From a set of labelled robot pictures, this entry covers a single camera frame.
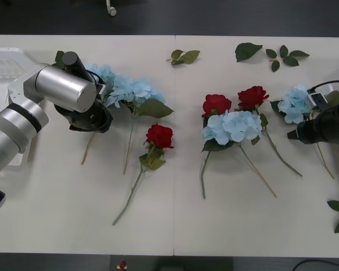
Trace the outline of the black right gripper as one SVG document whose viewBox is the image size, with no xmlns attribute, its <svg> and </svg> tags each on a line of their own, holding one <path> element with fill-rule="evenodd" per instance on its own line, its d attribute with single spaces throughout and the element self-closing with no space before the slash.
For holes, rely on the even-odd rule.
<svg viewBox="0 0 339 271">
<path fill-rule="evenodd" d="M 318 114 L 315 119 L 303 121 L 297 125 L 297 128 L 287 133 L 290 140 L 300 140 L 304 144 L 314 144 L 323 142 L 324 138 L 320 129 L 320 121 L 323 114 Z"/>
</svg>

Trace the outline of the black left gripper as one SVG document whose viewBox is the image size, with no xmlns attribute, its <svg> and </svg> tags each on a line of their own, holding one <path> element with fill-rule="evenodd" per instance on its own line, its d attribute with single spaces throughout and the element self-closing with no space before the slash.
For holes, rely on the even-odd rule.
<svg viewBox="0 0 339 271">
<path fill-rule="evenodd" d="M 109 130 L 112 120 L 109 110 L 102 102 L 95 100 L 86 112 L 72 114 L 69 129 L 77 132 L 105 133 Z"/>
</svg>

